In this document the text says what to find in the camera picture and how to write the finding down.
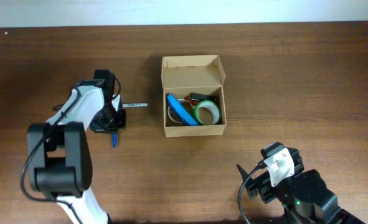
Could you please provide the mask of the blue ballpoint pen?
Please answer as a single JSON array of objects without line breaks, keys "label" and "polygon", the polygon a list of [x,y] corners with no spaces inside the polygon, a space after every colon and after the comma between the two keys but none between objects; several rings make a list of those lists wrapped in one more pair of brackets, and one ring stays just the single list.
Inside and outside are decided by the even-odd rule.
[{"label": "blue ballpoint pen", "polygon": [[118,142],[118,133],[113,133],[112,134],[112,148],[113,149],[116,149],[117,142]]}]

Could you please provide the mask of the black marker pen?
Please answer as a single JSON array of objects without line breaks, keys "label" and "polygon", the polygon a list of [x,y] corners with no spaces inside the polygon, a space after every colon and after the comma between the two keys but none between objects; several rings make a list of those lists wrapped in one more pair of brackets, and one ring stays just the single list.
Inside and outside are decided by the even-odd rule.
[{"label": "black marker pen", "polygon": [[123,103],[122,108],[140,108],[147,107],[147,103]]}]

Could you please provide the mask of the blue plastic case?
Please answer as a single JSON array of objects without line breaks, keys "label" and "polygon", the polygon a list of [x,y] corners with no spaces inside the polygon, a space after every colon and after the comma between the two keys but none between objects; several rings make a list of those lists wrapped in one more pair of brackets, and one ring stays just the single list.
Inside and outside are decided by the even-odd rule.
[{"label": "blue plastic case", "polygon": [[186,126],[198,126],[198,122],[192,117],[190,113],[178,102],[178,100],[172,95],[167,95],[167,102],[177,116],[180,118],[183,124]]}]

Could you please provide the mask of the green tape roll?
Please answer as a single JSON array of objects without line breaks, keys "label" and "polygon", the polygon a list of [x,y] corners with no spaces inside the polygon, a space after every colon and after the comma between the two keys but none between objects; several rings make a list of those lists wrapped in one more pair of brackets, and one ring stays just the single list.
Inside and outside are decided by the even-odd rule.
[{"label": "green tape roll", "polygon": [[209,100],[201,101],[195,107],[194,116],[201,125],[219,124],[222,117],[217,104]]}]

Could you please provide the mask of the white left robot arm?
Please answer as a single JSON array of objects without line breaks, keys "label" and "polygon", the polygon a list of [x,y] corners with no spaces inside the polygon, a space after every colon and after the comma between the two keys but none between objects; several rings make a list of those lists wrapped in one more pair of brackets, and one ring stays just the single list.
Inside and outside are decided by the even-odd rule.
[{"label": "white left robot arm", "polygon": [[86,130],[117,134],[126,127],[121,83],[109,70],[95,70],[89,80],[76,82],[56,114],[27,130],[28,158],[20,177],[22,193],[32,201],[60,205],[73,223],[111,223],[91,189],[93,166]]}]

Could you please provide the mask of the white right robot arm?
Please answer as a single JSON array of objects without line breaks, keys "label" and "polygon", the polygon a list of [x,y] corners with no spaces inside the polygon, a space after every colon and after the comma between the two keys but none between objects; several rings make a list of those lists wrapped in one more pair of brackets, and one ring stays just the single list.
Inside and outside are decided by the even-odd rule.
[{"label": "white right robot arm", "polygon": [[[353,214],[341,208],[337,195],[330,191],[319,172],[304,171],[300,152],[279,142],[261,150],[263,159],[250,172],[237,165],[243,183],[238,191],[238,208],[245,223],[362,223]],[[275,218],[246,217],[242,207],[242,193],[249,198],[260,196],[265,204],[280,201],[284,213]]]}]

